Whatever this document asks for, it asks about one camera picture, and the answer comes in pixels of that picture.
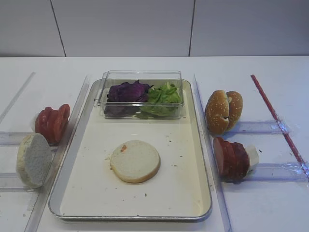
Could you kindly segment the metal baking tray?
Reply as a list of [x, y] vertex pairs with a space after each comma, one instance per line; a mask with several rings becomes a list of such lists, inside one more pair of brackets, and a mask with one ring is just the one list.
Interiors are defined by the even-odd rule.
[[[180, 119], [106, 119], [89, 92], [49, 200], [50, 211], [67, 220], [198, 220], [212, 206], [193, 94], [183, 81]], [[150, 180], [129, 184], [110, 168], [113, 151], [129, 140], [154, 146], [161, 157]]]

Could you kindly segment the white bun half left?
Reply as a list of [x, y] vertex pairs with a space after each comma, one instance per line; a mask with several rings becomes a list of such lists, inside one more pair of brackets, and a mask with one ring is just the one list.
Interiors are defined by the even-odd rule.
[[53, 155], [47, 140], [39, 133], [26, 136], [16, 159], [16, 172], [29, 188], [39, 188], [44, 184]]

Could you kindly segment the sesame burger bun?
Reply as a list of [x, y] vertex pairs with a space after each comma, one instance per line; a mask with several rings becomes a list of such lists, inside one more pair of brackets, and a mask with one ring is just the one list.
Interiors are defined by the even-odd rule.
[[232, 129], [243, 109], [243, 98], [236, 91], [216, 90], [209, 97], [205, 107], [208, 130], [221, 135]]

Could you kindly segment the red straw stick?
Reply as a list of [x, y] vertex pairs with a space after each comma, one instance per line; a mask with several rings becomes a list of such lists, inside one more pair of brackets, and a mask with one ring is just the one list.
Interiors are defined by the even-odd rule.
[[255, 75], [251, 74], [250, 77], [251, 77], [252, 81], [254, 82], [257, 90], [259, 91], [259, 93], [260, 93], [263, 101], [265, 102], [268, 110], [270, 111], [272, 117], [276, 121], [279, 129], [281, 130], [281, 133], [283, 134], [283, 136], [284, 136], [288, 146], [290, 147], [294, 157], [296, 158], [297, 162], [300, 164], [306, 178], [309, 179], [309, 168], [308, 168], [307, 164], [305, 163], [304, 159], [301, 157], [298, 149], [296, 148], [292, 138], [289, 135], [289, 132], [286, 129], [286, 126], [284, 125], [284, 123], [282, 123], [280, 117], [278, 116], [275, 109], [273, 108], [271, 102], [269, 101], [268, 97], [266, 96], [265, 92], [263, 91], [263, 89], [262, 89], [261, 85], [259, 84]]

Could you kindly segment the sliced red meat patties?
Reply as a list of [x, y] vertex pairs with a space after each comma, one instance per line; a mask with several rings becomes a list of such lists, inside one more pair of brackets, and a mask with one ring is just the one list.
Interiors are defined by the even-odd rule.
[[219, 176], [223, 180], [241, 181], [249, 170], [249, 156], [243, 144], [230, 143], [221, 137], [213, 140]]

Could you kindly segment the sliced red tomato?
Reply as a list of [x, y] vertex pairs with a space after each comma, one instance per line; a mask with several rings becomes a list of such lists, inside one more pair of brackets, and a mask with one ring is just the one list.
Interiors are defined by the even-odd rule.
[[35, 120], [35, 132], [44, 136], [50, 144], [58, 144], [65, 132], [70, 116], [70, 106], [64, 104], [58, 110], [45, 107]]

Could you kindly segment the clear plastic container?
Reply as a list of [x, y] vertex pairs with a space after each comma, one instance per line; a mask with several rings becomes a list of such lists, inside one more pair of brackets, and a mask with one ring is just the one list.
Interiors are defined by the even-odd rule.
[[[177, 87], [177, 92], [181, 98], [180, 103], [150, 103], [150, 102], [107, 102], [107, 95], [111, 86], [120, 85], [123, 82], [133, 84], [139, 80], [142, 84], [148, 84], [151, 87], [159, 87], [166, 82], [174, 84]], [[100, 83], [100, 94], [97, 98], [96, 106], [100, 107], [100, 114], [105, 118], [138, 118], [136, 115], [140, 113], [142, 106], [174, 106], [177, 107], [175, 113], [168, 117], [149, 117], [148, 119], [176, 119], [180, 118], [182, 107], [184, 105], [183, 96], [183, 80], [179, 71], [116, 71], [111, 70], [104, 74]], [[128, 106], [137, 107], [134, 114], [125, 117], [111, 117], [104, 114], [106, 106]]]

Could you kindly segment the white foam block right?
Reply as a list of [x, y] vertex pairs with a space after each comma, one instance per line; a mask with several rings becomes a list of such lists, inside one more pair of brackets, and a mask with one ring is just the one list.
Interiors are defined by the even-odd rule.
[[257, 149], [254, 145], [249, 145], [245, 147], [245, 151], [247, 152], [249, 158], [248, 171], [253, 171], [259, 163], [259, 155], [257, 153]]

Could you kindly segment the purple cabbage leaves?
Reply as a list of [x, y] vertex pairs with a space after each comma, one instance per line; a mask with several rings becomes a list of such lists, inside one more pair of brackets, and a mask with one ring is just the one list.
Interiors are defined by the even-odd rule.
[[[139, 80], [133, 84], [123, 82], [120, 85], [111, 86], [107, 95], [107, 102], [147, 102], [148, 90], [151, 86], [142, 84]], [[104, 114], [111, 117], [125, 117], [136, 113], [137, 107], [106, 106]]]

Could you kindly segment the bun bottom slice on tray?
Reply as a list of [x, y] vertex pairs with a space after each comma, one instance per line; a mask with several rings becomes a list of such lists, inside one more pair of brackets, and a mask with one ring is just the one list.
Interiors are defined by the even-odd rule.
[[128, 183], [141, 183], [154, 177], [161, 164], [155, 147], [140, 140], [119, 145], [110, 157], [110, 166], [116, 176]]

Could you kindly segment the green lettuce pile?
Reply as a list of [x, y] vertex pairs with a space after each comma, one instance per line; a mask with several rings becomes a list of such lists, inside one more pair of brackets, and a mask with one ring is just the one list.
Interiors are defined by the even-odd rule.
[[[151, 87], [147, 93], [150, 103], [180, 103], [181, 98], [174, 84], [166, 82], [159, 87]], [[142, 106], [140, 113], [136, 116], [142, 119], [149, 117], [168, 117], [175, 113], [177, 107], [174, 106]]]

